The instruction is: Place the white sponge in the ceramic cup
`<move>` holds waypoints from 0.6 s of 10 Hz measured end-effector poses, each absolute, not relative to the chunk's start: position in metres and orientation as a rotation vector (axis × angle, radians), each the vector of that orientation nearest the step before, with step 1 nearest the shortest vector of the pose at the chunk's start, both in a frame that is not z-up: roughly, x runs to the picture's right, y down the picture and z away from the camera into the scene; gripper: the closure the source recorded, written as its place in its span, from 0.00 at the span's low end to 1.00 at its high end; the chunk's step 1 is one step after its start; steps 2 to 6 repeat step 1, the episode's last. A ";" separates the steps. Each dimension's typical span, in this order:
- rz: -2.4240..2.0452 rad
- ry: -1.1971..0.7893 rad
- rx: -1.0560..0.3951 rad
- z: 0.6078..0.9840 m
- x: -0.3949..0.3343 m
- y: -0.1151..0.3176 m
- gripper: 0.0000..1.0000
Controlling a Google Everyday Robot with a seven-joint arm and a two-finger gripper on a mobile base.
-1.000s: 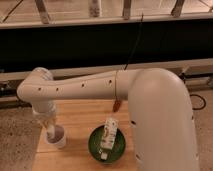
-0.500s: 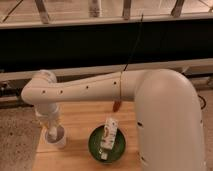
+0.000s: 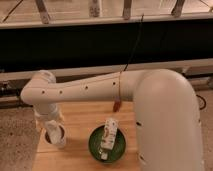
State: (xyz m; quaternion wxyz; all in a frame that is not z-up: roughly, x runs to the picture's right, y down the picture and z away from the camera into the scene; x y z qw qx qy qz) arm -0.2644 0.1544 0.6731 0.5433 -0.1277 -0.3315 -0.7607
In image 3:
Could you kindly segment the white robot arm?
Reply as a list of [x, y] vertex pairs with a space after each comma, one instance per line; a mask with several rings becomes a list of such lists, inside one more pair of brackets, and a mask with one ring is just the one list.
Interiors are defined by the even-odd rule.
[[190, 82], [168, 69], [123, 71], [58, 83], [41, 70], [21, 91], [37, 117], [68, 101], [131, 101], [141, 171], [205, 171], [199, 104]]

